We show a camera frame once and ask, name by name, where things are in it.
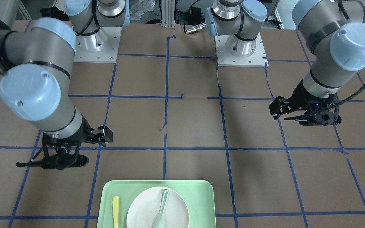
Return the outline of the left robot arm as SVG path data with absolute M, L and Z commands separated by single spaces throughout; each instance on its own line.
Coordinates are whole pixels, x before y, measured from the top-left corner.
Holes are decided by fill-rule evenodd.
M 257 0 L 215 0 L 205 23 L 210 36 L 229 36 L 231 54 L 247 57 L 266 17 L 266 7 Z M 316 59 L 290 98 L 278 96 L 269 105 L 270 114 L 278 120 L 303 110 L 286 120 L 337 125 L 339 106 L 365 89 L 365 0 L 300 0 L 292 18 Z

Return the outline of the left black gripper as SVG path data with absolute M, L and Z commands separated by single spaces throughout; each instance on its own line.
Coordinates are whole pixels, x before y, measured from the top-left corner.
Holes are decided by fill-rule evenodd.
M 306 111 L 307 113 L 313 113 L 322 111 L 328 112 L 328 108 L 326 105 L 326 100 L 328 96 L 327 88 L 312 89 L 313 94 L 311 94 L 304 86 L 303 80 L 297 85 L 295 90 L 293 91 L 292 96 L 289 98 L 289 112 L 292 113 L 294 111 Z M 280 113 L 274 114 L 274 120 L 278 120 L 280 118 Z

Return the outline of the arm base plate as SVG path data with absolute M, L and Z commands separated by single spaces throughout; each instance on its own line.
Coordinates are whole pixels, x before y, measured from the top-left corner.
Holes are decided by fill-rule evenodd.
M 269 63 L 260 32 L 246 42 L 235 35 L 215 36 L 217 62 L 223 67 L 268 67 Z
M 122 27 L 100 27 L 90 36 L 76 36 L 76 54 L 78 63 L 116 63 Z

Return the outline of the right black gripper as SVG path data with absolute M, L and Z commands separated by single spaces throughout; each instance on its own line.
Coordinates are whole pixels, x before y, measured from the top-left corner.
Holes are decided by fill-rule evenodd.
M 96 136 L 83 116 L 75 116 L 65 128 L 59 131 L 44 132 L 42 135 L 42 147 L 72 147 L 81 146 L 82 143 L 95 144 Z M 106 141 L 98 141 L 102 147 L 107 146 Z

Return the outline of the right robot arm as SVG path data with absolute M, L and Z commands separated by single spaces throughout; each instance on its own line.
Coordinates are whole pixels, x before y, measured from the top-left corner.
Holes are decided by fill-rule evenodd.
M 48 145 L 111 143 L 110 129 L 92 129 L 68 90 L 77 48 L 105 47 L 102 28 L 127 26 L 129 1 L 65 0 L 72 26 L 43 17 L 29 32 L 12 30 L 19 3 L 0 0 L 0 98 L 13 113 L 39 128 Z

